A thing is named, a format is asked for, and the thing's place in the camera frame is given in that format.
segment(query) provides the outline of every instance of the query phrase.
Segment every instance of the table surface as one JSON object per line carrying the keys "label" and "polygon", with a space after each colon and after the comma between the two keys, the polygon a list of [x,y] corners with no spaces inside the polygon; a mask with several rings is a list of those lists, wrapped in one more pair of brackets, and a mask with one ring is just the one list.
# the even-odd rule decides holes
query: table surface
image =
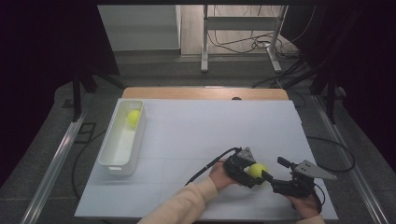
{"label": "table surface", "polygon": [[[231,101],[234,97],[244,100]],[[144,135],[149,137],[142,141],[136,169],[130,176],[110,175],[95,163],[77,217],[142,217],[229,147],[250,147],[256,161],[266,164],[275,178],[284,180],[290,179],[289,170],[281,169],[277,156],[293,162],[314,161],[298,114],[283,90],[128,88],[122,98],[146,99]],[[323,181],[316,179],[316,183],[329,200],[322,215],[337,219]],[[297,218],[290,203],[263,184],[253,189],[225,189],[207,205],[200,219]]]}
{"label": "table surface", "polygon": [[135,99],[186,99],[186,100],[289,100],[281,89],[246,89],[246,88],[141,88],[125,89],[122,98]]}

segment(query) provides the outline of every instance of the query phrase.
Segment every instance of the floor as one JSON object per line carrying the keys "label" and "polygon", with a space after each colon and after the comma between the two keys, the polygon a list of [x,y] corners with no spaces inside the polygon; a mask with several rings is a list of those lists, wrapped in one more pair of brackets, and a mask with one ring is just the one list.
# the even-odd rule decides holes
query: floor
{"label": "floor", "polygon": [[[192,14],[200,9],[184,8],[183,13]],[[258,12],[257,7],[240,7],[235,9],[236,15],[252,15]],[[224,7],[218,7],[217,13],[226,15]],[[271,15],[271,8],[262,10],[262,13]],[[187,46],[182,46],[182,56],[163,52],[136,55],[133,52],[116,52],[116,60],[120,69],[120,76],[114,77],[126,86],[223,86],[250,88],[257,81],[276,77],[272,70],[268,57],[262,51],[253,54],[234,54],[226,49],[211,47],[209,52],[209,72],[201,74],[200,68],[200,35],[183,32],[184,37],[191,41]],[[235,39],[249,37],[250,33],[230,35],[218,33],[219,42],[233,41]],[[248,50],[251,42],[245,46],[232,48],[237,50]],[[281,59],[283,68],[289,68],[295,60]],[[278,79],[277,81],[262,83],[257,88],[269,88],[274,84],[281,85],[282,82],[298,76],[296,73],[291,77]],[[99,77],[95,78],[98,91],[95,93],[90,105],[87,117],[84,119],[86,125],[95,123],[93,133],[100,134],[107,128],[109,118],[114,105],[122,95],[122,90],[109,84]],[[290,99],[295,103],[297,111],[302,120],[306,135],[331,138],[332,133],[322,117],[318,102],[309,92],[308,79],[292,89],[288,90]],[[72,86],[66,84],[56,91],[55,104],[49,113],[46,122],[28,152],[14,170],[7,183],[0,189],[0,223],[19,223],[26,211],[35,191],[37,190],[44,173],[64,138],[70,120],[73,118]],[[384,158],[376,150],[375,146],[361,131],[342,106],[342,97],[335,104],[335,130],[342,136],[342,141],[354,153],[357,168],[351,173],[341,173],[337,176],[337,182],[326,182],[326,186],[332,198],[332,203],[339,216],[338,221],[329,223],[375,223],[372,219],[366,201],[362,199],[365,191],[361,191],[361,183],[356,175],[363,176],[363,185],[366,184],[369,192],[372,192],[376,202],[380,204],[382,211],[388,218],[388,222],[396,223],[396,174],[386,164]],[[103,136],[86,143],[87,136],[79,134],[77,140],[64,161],[64,166],[59,177],[54,183],[49,198],[45,203],[37,223],[135,223],[133,220],[92,220],[75,218],[74,212],[78,205],[78,195],[84,190],[86,181],[90,175],[92,165],[100,148]],[[342,162],[342,154],[335,153],[342,149],[332,144],[324,144],[315,140],[308,141],[317,161],[326,165],[338,165],[345,167]],[[76,192],[71,183],[72,176],[75,178]]]}

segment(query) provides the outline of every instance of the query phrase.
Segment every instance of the tennis ball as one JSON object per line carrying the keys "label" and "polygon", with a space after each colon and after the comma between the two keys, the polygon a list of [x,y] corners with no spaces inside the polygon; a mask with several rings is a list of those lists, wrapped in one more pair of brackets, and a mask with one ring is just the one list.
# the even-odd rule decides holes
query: tennis ball
{"label": "tennis ball", "polygon": [[136,128],[139,118],[140,118],[140,111],[132,110],[131,112],[128,113],[126,120],[128,121],[129,125],[131,125],[133,128]]}
{"label": "tennis ball", "polygon": [[254,178],[257,178],[262,177],[262,171],[268,172],[268,167],[261,163],[254,163],[248,168],[247,173]]}

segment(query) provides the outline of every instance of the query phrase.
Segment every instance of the wire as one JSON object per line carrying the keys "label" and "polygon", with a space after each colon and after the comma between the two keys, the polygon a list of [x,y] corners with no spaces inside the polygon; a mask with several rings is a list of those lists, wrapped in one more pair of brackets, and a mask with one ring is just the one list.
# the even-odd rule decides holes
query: wire
{"label": "wire", "polygon": [[290,43],[292,43],[292,42],[298,40],[301,36],[303,36],[303,34],[305,34],[306,30],[308,29],[309,25],[311,24],[312,19],[314,18],[316,9],[317,9],[317,7],[315,6],[315,7],[314,7],[314,10],[312,11],[311,18],[309,19],[309,22],[308,22],[308,24],[305,26],[305,29],[303,30],[303,32],[302,32],[299,36],[297,36],[295,39],[293,39],[293,40],[289,41],[288,43],[286,43],[285,45],[288,45],[288,44],[290,44]]}
{"label": "wire", "polygon": [[321,191],[322,194],[323,194],[323,202],[321,203],[321,204],[323,205],[323,204],[326,202],[326,194],[324,194],[323,189],[322,189],[319,185],[315,184],[315,186],[317,186],[317,188],[320,189],[320,191]]}
{"label": "wire", "polygon": [[302,63],[303,63],[303,59],[299,59],[299,60],[298,60],[296,63],[294,63],[290,68],[288,68],[286,71],[282,72],[281,75],[279,75],[279,76],[277,76],[277,77],[270,77],[270,78],[267,78],[267,79],[264,79],[264,80],[255,82],[255,83],[253,83],[253,85],[251,86],[251,89],[254,89],[254,88],[256,88],[257,86],[259,86],[260,84],[265,83],[265,82],[267,82],[267,81],[271,81],[271,80],[274,80],[274,79],[281,78],[281,77],[288,76],[288,75],[292,74],[292,72],[293,72],[295,69],[297,69]]}
{"label": "wire", "polygon": [[218,157],[216,157],[212,162],[208,163],[204,168],[202,168],[198,173],[196,173],[187,183],[186,185],[190,184],[190,182],[194,181],[198,176],[200,176],[201,174],[203,174],[207,169],[209,169],[210,167],[212,167],[216,162],[218,162],[223,156],[225,156],[227,153],[231,152],[231,151],[236,151],[236,150],[240,150],[240,147],[232,147],[230,149],[228,149],[227,151],[223,152],[221,155],[219,155]]}
{"label": "wire", "polygon": [[78,153],[74,163],[73,163],[73,168],[72,168],[72,186],[73,186],[73,191],[76,195],[76,197],[80,200],[81,196],[78,194],[77,187],[76,187],[76,182],[75,182],[75,172],[76,172],[76,166],[78,163],[78,159],[81,156],[82,152],[90,145],[91,142],[93,142],[96,138],[100,137],[103,133],[105,133],[106,130],[102,131],[101,133],[97,134],[94,138],[92,138],[90,141],[87,142],[87,144],[81,149],[81,151]]}
{"label": "wire", "polygon": [[326,167],[326,166],[324,166],[324,165],[321,165],[321,164],[318,164],[318,163],[317,163],[317,166],[318,166],[318,167],[320,167],[320,168],[322,168],[322,169],[325,169],[325,170],[328,170],[328,171],[331,171],[331,172],[336,172],[336,173],[348,172],[348,171],[352,170],[353,168],[355,168],[355,165],[356,165],[355,156],[353,155],[352,151],[351,151],[349,148],[347,148],[346,146],[344,146],[344,145],[342,145],[342,144],[340,144],[340,143],[338,143],[338,142],[335,142],[335,141],[326,139],[326,138],[312,137],[312,136],[307,136],[306,138],[308,138],[308,139],[315,139],[315,140],[319,140],[319,141],[324,141],[324,142],[336,144],[337,146],[341,147],[343,150],[345,150],[346,152],[348,152],[349,155],[350,155],[350,157],[352,158],[352,164],[350,165],[350,167],[348,167],[348,168],[346,168],[346,169],[344,169],[344,170],[334,170],[333,168],[329,168],[329,167]]}
{"label": "wire", "polygon": [[213,44],[214,46],[219,47],[219,48],[223,48],[223,49],[227,49],[227,50],[230,50],[230,51],[235,52],[235,53],[249,53],[249,52],[255,50],[254,48],[253,48],[253,49],[249,49],[249,50],[247,50],[247,51],[237,51],[237,50],[234,50],[234,49],[230,49],[230,48],[224,47],[224,46],[222,46],[222,45],[217,45],[217,44],[215,44],[215,43],[212,41],[212,38],[210,37],[210,34],[207,34],[207,36],[209,37],[210,42],[212,42],[212,44]]}

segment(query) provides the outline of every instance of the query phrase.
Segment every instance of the white table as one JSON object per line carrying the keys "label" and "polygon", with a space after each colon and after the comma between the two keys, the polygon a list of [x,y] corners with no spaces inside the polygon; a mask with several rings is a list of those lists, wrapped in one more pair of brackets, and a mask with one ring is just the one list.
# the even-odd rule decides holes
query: white table
{"label": "white table", "polygon": [[[110,175],[96,162],[76,217],[143,217],[231,147],[250,147],[256,161],[267,165],[277,179],[290,179],[290,170],[278,164],[277,157],[315,162],[292,101],[144,102],[147,124],[135,172]],[[338,219],[323,181],[316,183],[326,193],[322,215]],[[298,215],[286,198],[264,183],[253,189],[228,187],[208,203],[200,219],[294,220]]]}

